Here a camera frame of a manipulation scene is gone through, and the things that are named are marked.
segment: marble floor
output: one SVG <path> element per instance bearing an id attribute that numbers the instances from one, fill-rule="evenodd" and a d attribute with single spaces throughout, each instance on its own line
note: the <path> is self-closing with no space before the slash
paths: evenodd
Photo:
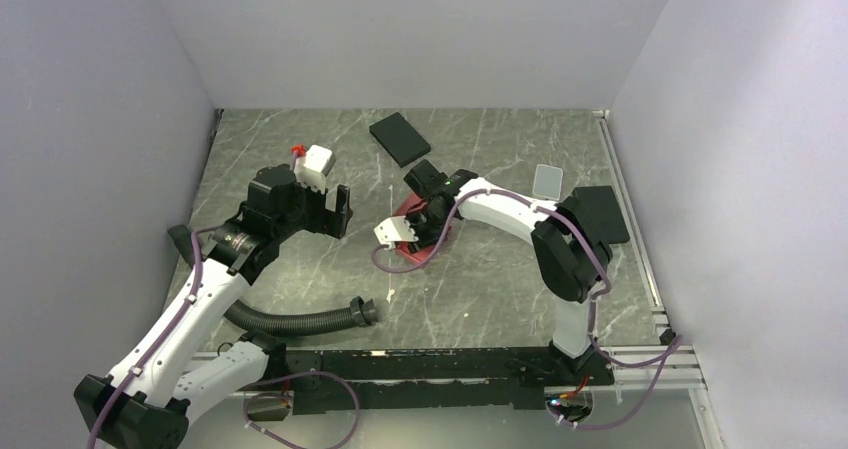
<path id="1" fill-rule="evenodd" d="M 426 157 L 441 171 L 469 169 L 491 182 L 531 194 L 537 164 L 561 167 L 562 195 L 575 186 L 613 183 L 610 159 L 591 111 L 400 109 L 432 145 Z M 381 321 L 370 328 L 290 341 L 293 347 L 385 349 L 546 345 L 554 328 L 554 296 L 544 286 L 533 250 L 475 222 L 457 222 L 449 244 L 425 269 L 389 275 L 369 252 L 374 226 L 410 193 L 401 169 L 368 133 L 395 110 L 227 110 L 219 125 L 194 203 L 192 227 L 232 216 L 262 167 L 289 161 L 295 144 L 331 148 L 332 187 L 351 188 L 354 217 L 335 240 L 306 232 L 243 300 L 270 313 L 297 314 L 373 298 Z M 631 242 L 614 246 L 613 292 L 601 299 L 598 333 L 606 345 L 658 344 L 640 255 Z M 405 261 L 384 254 L 393 264 Z M 180 262 L 168 300 L 188 276 Z M 243 331 L 222 320 L 201 350 L 234 341 Z"/>

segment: white enclosure wall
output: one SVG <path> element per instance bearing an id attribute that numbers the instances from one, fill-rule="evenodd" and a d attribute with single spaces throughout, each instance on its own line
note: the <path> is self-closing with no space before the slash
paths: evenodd
<path id="1" fill-rule="evenodd" d="M 608 108 L 667 0 L 161 0 L 218 107 Z"/>
<path id="2" fill-rule="evenodd" d="M 732 448 L 848 447 L 848 0 L 670 0 L 612 109 Z"/>
<path id="3" fill-rule="evenodd" d="M 156 320 L 214 119 L 156 0 L 0 0 L 0 447 L 77 448 L 73 400 Z"/>

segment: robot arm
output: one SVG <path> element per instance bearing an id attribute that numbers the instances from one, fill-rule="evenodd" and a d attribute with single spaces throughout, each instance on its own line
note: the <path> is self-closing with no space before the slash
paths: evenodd
<path id="1" fill-rule="evenodd" d="M 625 241 L 610 241 L 607 234 L 599 230 L 600 221 L 592 217 L 587 207 L 591 198 L 581 199 L 577 191 L 562 202 L 518 195 L 507 197 L 502 194 L 508 191 L 473 172 L 459 170 L 447 177 L 427 160 L 416 165 L 404 181 L 424 205 L 378 225 L 374 232 L 381 244 L 395 247 L 399 242 L 406 242 L 412 253 L 430 247 L 437 243 L 442 229 L 450 222 L 452 210 L 454 217 L 483 222 L 521 238 L 533 246 L 542 279 L 558 297 L 556 329 L 552 337 L 554 347 L 571 359 L 585 356 L 591 345 L 586 331 L 590 317 L 589 290 L 596 283 L 598 273 L 577 241 L 566 242 L 564 236 L 570 235 L 568 228 L 537 209 L 565 216 L 580 230 L 606 268 L 612 258 L 610 242 Z M 612 203 L 616 204 L 614 193 L 611 190 L 609 193 Z M 623 227 L 620 212 L 619 219 Z"/>
<path id="2" fill-rule="evenodd" d="M 326 209 L 332 152 L 312 146 L 301 156 L 294 171 L 283 164 L 257 172 L 236 215 L 202 250 L 199 290 L 192 293 L 193 270 L 130 354 L 107 377 L 88 375 L 77 386 L 74 398 L 89 430 L 102 424 L 98 438 L 119 449 L 177 447 L 200 415 L 259 380 L 269 364 L 285 360 L 285 344 L 248 333 L 217 359 L 183 374 L 227 308 L 277 258 L 285 240 L 300 230 L 344 236 L 352 216 L 348 188 L 338 186 L 335 210 Z M 151 356 L 141 363 L 148 351 Z M 100 417 L 107 403 L 111 410 Z"/>

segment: purple cable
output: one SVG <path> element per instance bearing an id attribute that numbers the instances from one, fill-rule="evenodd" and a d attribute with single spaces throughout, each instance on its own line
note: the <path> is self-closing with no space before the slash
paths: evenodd
<path id="1" fill-rule="evenodd" d="M 255 395 L 255 396 L 252 396 L 250 399 L 248 399 L 247 403 L 250 403 L 252 401 L 257 401 L 257 400 L 263 399 L 263 398 L 265 398 L 265 399 L 279 399 L 279 400 L 286 402 L 288 404 L 292 403 L 291 397 L 286 396 L 285 394 L 279 393 L 279 392 L 261 392 L 261 393 Z"/>
<path id="2" fill-rule="evenodd" d="M 669 348 L 672 349 L 672 352 L 674 352 L 675 350 L 677 350 L 677 347 L 679 345 L 680 345 L 680 342 L 676 341 L 676 342 L 673 342 L 669 346 Z M 630 409 L 630 412 L 628 412 L 627 415 L 625 415 L 621 419 L 619 419 L 615 422 L 609 422 L 609 423 L 606 423 L 606 424 L 594 424 L 594 425 L 588 425 L 588 426 L 583 425 L 583 424 L 579 424 L 579 423 L 576 423 L 576 422 L 571 422 L 571 421 L 563 421 L 563 422 L 567 423 L 573 429 L 582 430 L 582 431 L 603 431 L 603 430 L 606 430 L 606 429 L 615 429 L 616 427 L 623 426 L 624 424 L 628 423 L 631 419 L 633 419 L 633 417 L 636 416 L 636 414 L 638 414 L 639 411 L 642 410 L 642 407 L 645 405 L 645 403 L 648 402 L 648 398 L 651 397 L 651 394 L 654 392 L 654 387 L 656 387 L 657 382 L 660 380 L 660 374 L 662 374 L 663 367 L 665 367 L 665 362 L 666 362 L 665 358 L 663 358 L 660 361 L 660 365 L 657 367 L 657 372 L 654 373 L 654 378 L 651 379 L 651 383 L 648 385 L 648 389 L 645 390 L 645 392 L 642 394 L 642 398 L 639 399 L 639 402 L 636 403 L 635 406 L 633 406 L 633 409 Z M 548 412 L 550 412 L 551 415 L 553 415 L 554 417 L 557 418 L 557 420 L 559 420 L 559 416 L 556 413 L 554 413 L 551 410 L 550 407 L 548 408 Z"/>
<path id="3" fill-rule="evenodd" d="M 285 381 L 288 381 L 288 380 L 291 380 L 291 379 L 297 379 L 297 378 L 300 378 L 300 377 L 310 377 L 310 376 L 328 377 L 328 378 L 338 382 L 339 384 L 342 385 L 342 387 L 347 389 L 347 392 L 350 393 L 350 397 L 353 399 L 354 418 L 353 418 L 353 424 L 350 426 L 350 431 L 348 431 L 347 435 L 345 435 L 345 437 L 342 438 L 341 441 L 339 441 L 338 443 L 327 448 L 327 449 L 339 449 L 340 447 L 347 444 L 348 441 L 350 441 L 350 439 L 353 437 L 353 434 L 356 432 L 356 426 L 359 425 L 359 416 L 360 416 L 360 414 L 359 414 L 359 412 L 360 412 L 359 397 L 357 397 L 356 391 L 353 390 L 353 387 L 351 387 L 350 384 L 347 381 L 345 381 L 344 379 L 342 379 L 341 377 L 339 377 L 339 376 L 337 376 L 337 375 L 335 375 L 331 372 L 324 372 L 324 371 L 297 372 L 295 374 L 289 374 L 288 376 L 284 376 L 284 377 L 278 377 L 278 378 L 275 378 L 275 379 L 268 379 L 268 380 L 265 380 L 265 381 L 254 382 L 253 384 L 248 384 L 247 386 L 245 386 L 245 389 L 248 388 L 248 387 L 265 386 L 265 385 L 268 385 L 268 384 L 279 384 L 281 382 L 285 382 Z M 254 429 L 254 430 L 270 437 L 271 439 L 279 442 L 280 444 L 284 444 L 284 445 L 286 445 L 286 446 L 288 446 L 292 449 L 306 449 L 305 447 L 298 446 L 297 444 L 290 442 L 286 439 L 283 439 L 282 437 L 278 436 L 277 434 L 263 428 L 259 424 L 256 424 L 255 422 L 251 421 L 250 418 L 248 417 L 247 410 L 249 409 L 251 402 L 253 402 L 257 399 L 263 398 L 263 397 L 272 397 L 272 396 L 277 397 L 278 395 L 275 394 L 275 393 L 265 392 L 265 393 L 257 394 L 255 396 L 251 397 L 250 399 L 248 399 L 247 401 L 245 401 L 244 406 L 242 408 L 242 413 L 244 414 L 245 422 L 247 422 L 247 427 L 250 427 L 251 429 Z"/>
<path id="4" fill-rule="evenodd" d="M 191 281 L 191 289 L 189 290 L 189 295 L 197 295 L 200 290 L 200 281 L 203 279 L 203 261 L 201 259 L 200 254 L 200 241 L 198 241 L 197 236 L 199 234 L 203 234 L 204 232 L 209 232 L 217 229 L 218 226 L 215 227 L 207 227 L 205 229 L 198 229 L 196 231 L 192 231 L 191 233 L 191 249 L 194 253 L 194 280 Z M 174 328 L 180 323 L 180 321 L 185 316 L 186 312 L 188 312 L 188 308 L 191 306 L 191 303 L 187 300 L 183 300 L 182 306 L 177 310 L 177 313 L 174 314 L 174 317 L 171 319 L 171 322 L 165 326 L 165 329 L 159 334 L 159 337 L 153 341 L 153 344 L 141 355 L 138 359 L 138 362 L 135 363 L 135 367 L 144 368 L 144 365 L 153 357 L 153 354 L 162 346 L 165 340 L 168 339 L 168 336 L 174 331 Z M 132 380 L 135 378 L 135 374 L 132 372 L 127 372 L 126 377 L 118 384 L 118 387 L 112 391 L 112 395 L 109 396 L 109 399 L 106 400 L 106 404 L 103 405 L 103 408 L 100 409 L 100 413 L 97 415 L 97 419 L 94 421 L 94 424 L 91 426 L 91 432 L 88 435 L 88 442 L 86 444 L 87 449 L 94 449 L 94 445 L 97 444 L 97 436 L 100 434 L 100 429 L 103 428 L 103 421 L 106 420 L 106 417 L 109 415 L 109 412 L 112 410 L 112 407 L 115 405 L 115 402 L 118 401 L 118 397 L 124 393 L 124 390 L 130 385 Z"/>
<path id="5" fill-rule="evenodd" d="M 592 338 L 592 347 L 595 349 L 595 351 L 598 352 L 598 354 L 600 354 L 607 361 L 612 362 L 613 364 L 615 364 L 617 366 L 627 367 L 629 369 L 638 369 L 640 367 L 650 366 L 651 364 L 655 364 L 659 361 L 665 361 L 668 358 L 668 356 L 670 356 L 674 351 L 677 350 L 678 347 L 680 347 L 680 345 L 682 343 L 683 343 L 683 340 L 681 339 L 681 336 L 677 336 L 677 337 L 674 338 L 674 340 L 671 341 L 671 344 L 669 344 L 669 346 L 665 350 L 665 352 L 663 352 L 659 356 L 652 357 L 652 358 L 645 360 L 645 361 L 624 362 L 624 361 L 621 361 L 621 360 L 618 360 L 618 359 L 612 357 L 608 352 L 604 351 L 601 348 L 601 346 L 598 344 L 598 338 L 596 338 L 596 337 Z"/>

